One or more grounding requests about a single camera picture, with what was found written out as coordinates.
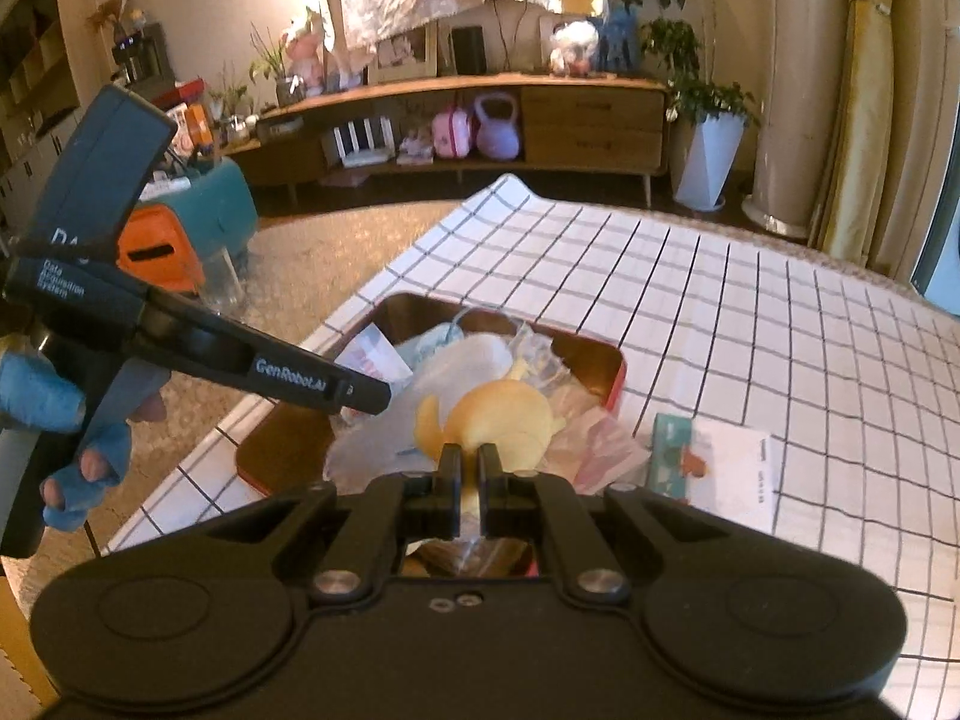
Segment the blue gloved left hand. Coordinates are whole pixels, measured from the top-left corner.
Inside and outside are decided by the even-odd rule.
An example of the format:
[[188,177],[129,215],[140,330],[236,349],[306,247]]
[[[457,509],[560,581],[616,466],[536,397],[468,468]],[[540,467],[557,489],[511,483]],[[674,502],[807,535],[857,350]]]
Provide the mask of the blue gloved left hand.
[[[121,483],[132,454],[133,422],[166,419],[161,388],[171,372],[146,376],[145,396],[119,421],[105,424],[83,450],[39,483],[46,527],[73,532],[103,502],[107,489]],[[2,434],[17,439],[34,433],[73,434],[82,429],[86,401],[75,383],[62,379],[25,337],[2,338]]]

